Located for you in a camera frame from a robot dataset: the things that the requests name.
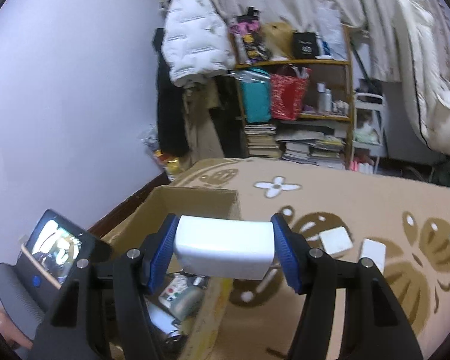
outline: stack of books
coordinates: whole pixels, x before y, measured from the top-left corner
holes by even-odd
[[[276,126],[272,124],[250,124],[245,126],[248,154],[251,157],[280,158],[282,151],[275,142]]]
[[[276,140],[284,142],[286,147],[282,159],[300,164],[345,169],[342,133],[339,132],[339,137],[336,137],[322,131],[314,131],[309,127],[288,125],[279,130]]]

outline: pink bag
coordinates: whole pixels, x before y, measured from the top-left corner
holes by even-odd
[[[302,111],[302,98],[308,87],[311,69],[303,68],[299,78],[283,75],[290,65],[283,66],[277,74],[270,75],[271,84],[271,116],[275,119],[296,120]]]

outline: blue gripper pad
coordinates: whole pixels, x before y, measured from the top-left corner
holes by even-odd
[[[178,225],[179,218],[176,215],[169,214],[156,233],[160,235],[161,239],[150,261],[150,278],[147,287],[151,294],[155,293],[162,285],[165,274],[167,273],[173,255],[173,241]]]
[[[287,284],[299,293],[302,287],[300,280],[299,262],[289,244],[286,232],[292,231],[281,214],[274,214],[271,217],[271,223],[274,225],[275,253],[278,256],[282,266],[283,275]]]

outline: brown baseboard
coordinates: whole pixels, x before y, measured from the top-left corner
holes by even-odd
[[[170,181],[168,180],[167,174],[163,172],[143,188],[135,192],[127,200],[111,210],[111,212],[90,227],[88,231],[96,237],[103,237],[115,226],[128,218],[137,209],[137,207],[145,201],[155,187],[160,185],[168,185],[169,183]]]

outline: white flower pattern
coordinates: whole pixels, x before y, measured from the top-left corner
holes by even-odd
[[[265,191],[265,197],[272,199],[280,194],[282,191],[294,191],[302,188],[298,184],[285,184],[285,177],[277,176],[271,183],[265,181],[259,181],[253,184],[254,187],[261,188]]]

